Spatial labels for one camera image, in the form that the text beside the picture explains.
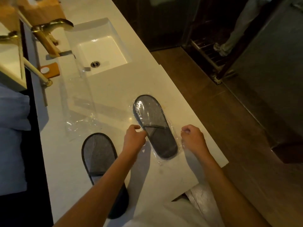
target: forearm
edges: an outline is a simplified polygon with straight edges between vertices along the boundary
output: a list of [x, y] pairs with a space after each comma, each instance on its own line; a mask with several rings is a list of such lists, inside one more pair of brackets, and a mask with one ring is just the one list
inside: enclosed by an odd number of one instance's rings
[[135, 157], [123, 151], [104, 176], [54, 225], [103, 226]]
[[224, 175], [223, 170], [211, 155], [207, 158], [205, 156], [197, 157], [203, 166], [205, 177], [226, 227], [270, 226]]

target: person's foot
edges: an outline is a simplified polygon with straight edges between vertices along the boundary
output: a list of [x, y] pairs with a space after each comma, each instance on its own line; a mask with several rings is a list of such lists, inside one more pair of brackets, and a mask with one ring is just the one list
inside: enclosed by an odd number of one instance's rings
[[226, 57], [229, 55], [228, 52], [224, 51], [223, 45], [219, 45], [218, 43], [214, 43], [214, 50], [220, 54], [221, 57]]
[[[105, 134], [92, 134], [82, 145], [83, 164], [93, 185], [105, 174], [116, 158], [115, 147]], [[128, 201], [128, 192], [123, 184], [108, 218], [116, 219], [122, 216], [128, 207]]]

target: hand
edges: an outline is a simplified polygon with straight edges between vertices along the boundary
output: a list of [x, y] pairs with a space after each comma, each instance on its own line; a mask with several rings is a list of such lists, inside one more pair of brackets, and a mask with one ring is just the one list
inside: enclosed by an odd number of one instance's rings
[[146, 142], [146, 131], [136, 132], [140, 129], [139, 125], [130, 125], [124, 136], [124, 144], [122, 152], [129, 153], [135, 157]]
[[184, 126], [182, 127], [181, 137], [185, 146], [193, 152], [197, 158], [202, 158], [204, 160], [211, 156], [204, 135], [199, 128], [193, 125]]

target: person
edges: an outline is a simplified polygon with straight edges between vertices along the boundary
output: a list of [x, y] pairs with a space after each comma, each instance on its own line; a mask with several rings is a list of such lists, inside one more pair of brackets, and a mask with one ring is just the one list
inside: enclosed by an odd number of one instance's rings
[[271, 1], [272, 0], [248, 0], [236, 21], [235, 28], [230, 34], [229, 39], [222, 45], [215, 43], [214, 50], [222, 57], [228, 56], [244, 35], [250, 23], [259, 15], [261, 8]]
[[[146, 132], [131, 125], [125, 134], [121, 154], [104, 176], [66, 212], [54, 225], [102, 226], [114, 204], [124, 180], [146, 142]], [[193, 125], [182, 127], [181, 137], [203, 166], [206, 180], [214, 194], [226, 227], [268, 227], [268, 222], [227, 179], [221, 167], [210, 154], [203, 133]], [[124, 226], [209, 226], [191, 203], [185, 199], [169, 202], [143, 211]]]

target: sink drain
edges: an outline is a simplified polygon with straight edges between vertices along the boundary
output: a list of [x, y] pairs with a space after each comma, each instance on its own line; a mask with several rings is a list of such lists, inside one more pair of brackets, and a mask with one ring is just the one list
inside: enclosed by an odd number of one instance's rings
[[92, 68], [97, 68], [97, 67], [99, 67], [100, 66], [100, 62], [99, 61], [93, 61], [92, 63], [91, 63], [91, 67]]

